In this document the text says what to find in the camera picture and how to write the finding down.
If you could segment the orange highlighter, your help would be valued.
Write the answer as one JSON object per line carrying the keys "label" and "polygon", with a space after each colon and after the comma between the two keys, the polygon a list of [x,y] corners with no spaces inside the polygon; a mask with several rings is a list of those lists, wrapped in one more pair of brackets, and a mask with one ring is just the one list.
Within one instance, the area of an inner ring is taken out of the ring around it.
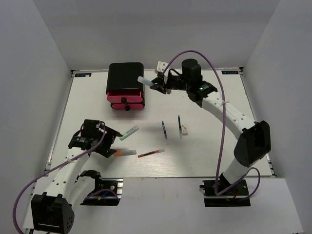
{"label": "orange highlighter", "polygon": [[116,151],[114,153],[114,156],[131,156],[131,155],[136,155],[137,151],[136,150],[122,150],[122,151]]}

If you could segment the light blue highlighter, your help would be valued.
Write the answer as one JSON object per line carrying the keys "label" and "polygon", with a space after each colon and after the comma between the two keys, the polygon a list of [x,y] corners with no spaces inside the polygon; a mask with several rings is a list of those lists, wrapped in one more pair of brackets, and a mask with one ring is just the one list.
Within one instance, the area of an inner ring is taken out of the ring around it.
{"label": "light blue highlighter", "polygon": [[152,81],[150,81],[150,80],[148,80],[148,79],[146,79],[146,78],[144,78],[144,77],[142,77],[142,76],[139,76],[139,77],[137,78],[137,81],[140,82],[140,83],[142,83],[143,85],[148,86],[148,87],[151,87],[151,86],[154,86],[154,85],[155,85],[155,83],[153,83]]}

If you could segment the green highlighter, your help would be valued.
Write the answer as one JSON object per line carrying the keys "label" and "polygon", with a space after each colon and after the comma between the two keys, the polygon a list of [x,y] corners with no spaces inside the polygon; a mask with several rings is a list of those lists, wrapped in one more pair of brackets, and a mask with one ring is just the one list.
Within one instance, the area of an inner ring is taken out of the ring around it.
{"label": "green highlighter", "polygon": [[133,133],[135,133],[136,131],[138,131],[139,130],[139,127],[136,125],[136,126],[134,126],[133,128],[131,128],[130,130],[128,130],[127,132],[125,132],[124,134],[123,134],[123,136],[121,136],[119,139],[121,140],[121,141],[123,141],[123,140],[125,140],[126,138],[128,138],[130,135],[132,135]]}

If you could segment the pink drawer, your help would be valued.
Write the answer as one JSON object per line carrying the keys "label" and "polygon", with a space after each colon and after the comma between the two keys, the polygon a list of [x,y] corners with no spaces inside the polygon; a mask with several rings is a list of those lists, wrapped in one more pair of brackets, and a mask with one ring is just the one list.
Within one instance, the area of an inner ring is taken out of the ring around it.
{"label": "pink drawer", "polygon": [[144,108],[143,103],[111,103],[111,108],[115,110],[125,110],[125,111],[130,111],[130,110],[140,110]]}
{"label": "pink drawer", "polygon": [[138,103],[143,101],[143,94],[138,90],[114,90],[107,93],[110,103]]}

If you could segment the green pen refill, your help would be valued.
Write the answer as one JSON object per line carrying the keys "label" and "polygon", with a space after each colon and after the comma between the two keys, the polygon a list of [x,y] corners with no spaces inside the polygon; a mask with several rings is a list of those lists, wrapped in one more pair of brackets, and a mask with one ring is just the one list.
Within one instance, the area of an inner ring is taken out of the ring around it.
{"label": "green pen refill", "polygon": [[179,127],[179,138],[182,139],[183,134],[182,134],[182,125],[181,125],[180,115],[177,116],[177,119],[178,119],[178,127]]}

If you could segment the pink top drawer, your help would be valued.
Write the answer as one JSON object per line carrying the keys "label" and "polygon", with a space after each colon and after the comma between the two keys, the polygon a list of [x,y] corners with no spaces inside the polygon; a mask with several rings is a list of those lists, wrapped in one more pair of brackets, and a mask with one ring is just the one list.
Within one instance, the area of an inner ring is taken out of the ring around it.
{"label": "pink top drawer", "polygon": [[138,103],[143,101],[143,94],[138,90],[114,90],[107,93],[110,103]]}

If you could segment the purple pen refill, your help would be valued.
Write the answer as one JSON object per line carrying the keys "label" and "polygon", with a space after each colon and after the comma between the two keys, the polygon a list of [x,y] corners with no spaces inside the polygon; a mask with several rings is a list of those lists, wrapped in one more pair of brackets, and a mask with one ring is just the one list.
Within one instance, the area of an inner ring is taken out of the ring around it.
{"label": "purple pen refill", "polygon": [[167,132],[166,132],[166,128],[165,128],[165,124],[164,124],[164,121],[163,121],[163,120],[161,121],[161,124],[162,124],[162,129],[163,129],[163,132],[164,132],[164,137],[165,137],[165,139],[167,140],[168,137],[167,137]]}

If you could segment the red pen refill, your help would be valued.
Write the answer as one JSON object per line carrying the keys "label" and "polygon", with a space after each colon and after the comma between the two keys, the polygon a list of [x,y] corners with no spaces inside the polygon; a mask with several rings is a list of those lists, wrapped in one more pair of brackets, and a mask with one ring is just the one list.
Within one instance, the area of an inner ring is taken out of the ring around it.
{"label": "red pen refill", "polygon": [[149,155],[153,155],[153,154],[163,153],[164,151],[165,151],[165,149],[158,149],[158,150],[155,150],[155,151],[151,151],[151,152],[147,152],[147,153],[144,153],[144,154],[140,154],[137,157],[141,158],[141,157],[144,157],[144,156],[149,156]]}

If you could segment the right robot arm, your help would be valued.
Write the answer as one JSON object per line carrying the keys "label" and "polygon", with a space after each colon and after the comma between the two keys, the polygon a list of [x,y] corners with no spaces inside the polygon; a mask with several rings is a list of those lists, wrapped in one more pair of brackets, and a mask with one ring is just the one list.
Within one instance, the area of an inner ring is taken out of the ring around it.
{"label": "right robot arm", "polygon": [[159,61],[155,73],[157,77],[152,80],[150,89],[163,94],[172,90],[186,91],[192,102],[215,116],[222,122],[222,128],[229,129],[235,136],[234,159],[223,173],[216,174],[221,191],[215,191],[217,195],[232,194],[252,166],[271,151],[269,124],[248,118],[226,102],[215,86],[204,81],[201,66],[195,59],[184,60],[181,73]]}

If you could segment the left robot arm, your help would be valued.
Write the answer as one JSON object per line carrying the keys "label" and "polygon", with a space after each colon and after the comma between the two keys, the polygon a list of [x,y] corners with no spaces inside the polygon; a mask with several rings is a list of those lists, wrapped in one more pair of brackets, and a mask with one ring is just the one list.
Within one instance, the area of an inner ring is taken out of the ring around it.
{"label": "left robot arm", "polygon": [[116,137],[122,134],[105,125],[100,120],[84,120],[81,128],[75,132],[68,144],[64,161],[50,169],[56,172],[52,182],[41,193],[33,195],[31,212],[36,231],[67,234],[74,219],[75,208],[84,200],[102,193],[117,197],[111,188],[103,186],[101,174],[95,170],[83,170],[91,153],[109,158]]}

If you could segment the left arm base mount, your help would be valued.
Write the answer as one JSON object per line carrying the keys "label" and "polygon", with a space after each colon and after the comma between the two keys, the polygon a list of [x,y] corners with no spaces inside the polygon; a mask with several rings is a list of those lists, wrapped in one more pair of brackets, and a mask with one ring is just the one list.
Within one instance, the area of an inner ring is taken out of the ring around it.
{"label": "left arm base mount", "polygon": [[102,178],[81,203],[82,206],[117,206],[121,200],[123,178]]}

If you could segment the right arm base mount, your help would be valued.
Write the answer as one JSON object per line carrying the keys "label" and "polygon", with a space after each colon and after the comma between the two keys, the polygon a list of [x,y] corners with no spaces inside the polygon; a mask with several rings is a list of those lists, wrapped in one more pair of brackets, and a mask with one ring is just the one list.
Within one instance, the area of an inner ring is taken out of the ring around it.
{"label": "right arm base mount", "polygon": [[222,195],[215,194],[215,181],[203,180],[199,189],[204,195],[205,207],[250,207],[250,199],[246,180],[240,181]]}

